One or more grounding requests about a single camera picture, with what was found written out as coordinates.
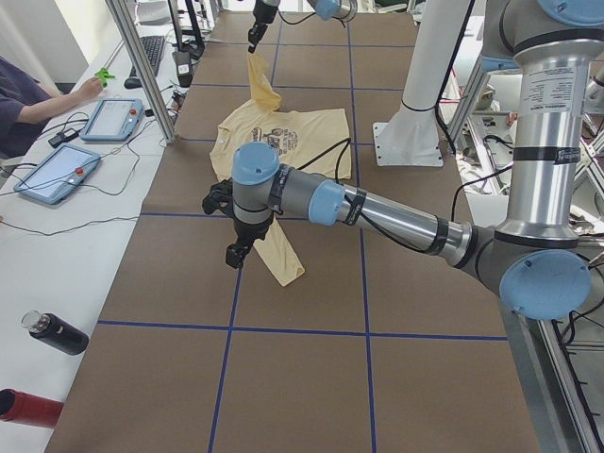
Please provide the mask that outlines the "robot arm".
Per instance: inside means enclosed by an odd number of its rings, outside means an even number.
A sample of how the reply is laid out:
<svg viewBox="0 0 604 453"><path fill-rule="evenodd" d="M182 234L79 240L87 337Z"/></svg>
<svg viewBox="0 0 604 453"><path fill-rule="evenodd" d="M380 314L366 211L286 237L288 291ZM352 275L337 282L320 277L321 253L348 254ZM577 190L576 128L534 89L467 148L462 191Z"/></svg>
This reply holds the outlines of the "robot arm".
<svg viewBox="0 0 604 453"><path fill-rule="evenodd" d="M581 111L589 67L603 50L599 1L491 1L482 59L487 68L522 71L512 148L507 214L498 226L475 226L414 208L443 202L437 177L404 174L401 202L281 164L267 145L241 146L225 184L224 209L236 242L226 262L243 266L267 237L276 214L324 226L372 230L410 251L437 256L478 280L511 310L554 320L579 308L592 290L579 238L570 226L580 160Z"/></svg>
<svg viewBox="0 0 604 453"><path fill-rule="evenodd" d="M272 24L277 15L281 21L287 25L299 25L313 16L317 16L324 21L336 20L342 25L350 22L358 12L358 2L355 0L312 0L308 1L312 7L313 13L307 15L297 22L291 22L282 17L279 10L280 0L257 0L253 9L254 24L248 30L248 49L250 54L254 54L257 46L263 39L268 26Z"/></svg>

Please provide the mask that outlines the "person's forearm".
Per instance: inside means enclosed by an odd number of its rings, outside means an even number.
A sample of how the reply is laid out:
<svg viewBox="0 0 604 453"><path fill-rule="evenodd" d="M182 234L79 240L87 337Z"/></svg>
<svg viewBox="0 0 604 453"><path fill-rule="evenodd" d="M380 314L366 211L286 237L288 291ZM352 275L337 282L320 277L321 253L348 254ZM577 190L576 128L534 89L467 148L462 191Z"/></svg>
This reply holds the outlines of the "person's forearm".
<svg viewBox="0 0 604 453"><path fill-rule="evenodd" d="M86 98L82 93L73 92L31 106L24 105L16 118L16 123L36 125L74 109L85 101Z"/></svg>

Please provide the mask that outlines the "person's hand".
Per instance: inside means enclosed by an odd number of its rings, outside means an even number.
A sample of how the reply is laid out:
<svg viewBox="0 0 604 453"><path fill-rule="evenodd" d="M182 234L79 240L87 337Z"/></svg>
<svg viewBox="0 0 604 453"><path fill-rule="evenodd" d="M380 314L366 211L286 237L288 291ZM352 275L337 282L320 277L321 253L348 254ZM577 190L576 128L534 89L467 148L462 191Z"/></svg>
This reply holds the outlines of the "person's hand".
<svg viewBox="0 0 604 453"><path fill-rule="evenodd" d="M94 99L104 90L103 81L98 76L93 76L86 80L75 92L75 98L84 102Z"/></svg>

